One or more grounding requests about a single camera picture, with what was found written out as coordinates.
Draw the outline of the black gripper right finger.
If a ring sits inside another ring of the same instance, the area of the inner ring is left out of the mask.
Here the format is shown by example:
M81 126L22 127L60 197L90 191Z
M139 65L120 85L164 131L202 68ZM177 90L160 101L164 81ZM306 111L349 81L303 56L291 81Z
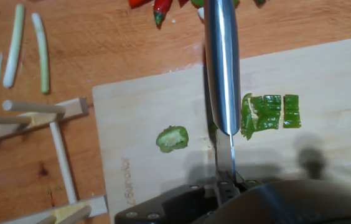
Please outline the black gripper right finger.
M234 199L239 195L247 192L255 187L259 187L263 185L262 182L253 179L244 179L238 172L235 175L235 179L233 180L233 189L230 192L228 198Z

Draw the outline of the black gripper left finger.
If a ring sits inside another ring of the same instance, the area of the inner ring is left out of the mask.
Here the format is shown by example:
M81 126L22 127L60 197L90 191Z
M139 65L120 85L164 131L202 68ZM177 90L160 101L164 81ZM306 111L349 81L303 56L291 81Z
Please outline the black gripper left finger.
M220 206L229 175L218 171L215 177L185 184L137 204L115 215L116 224L202 223Z

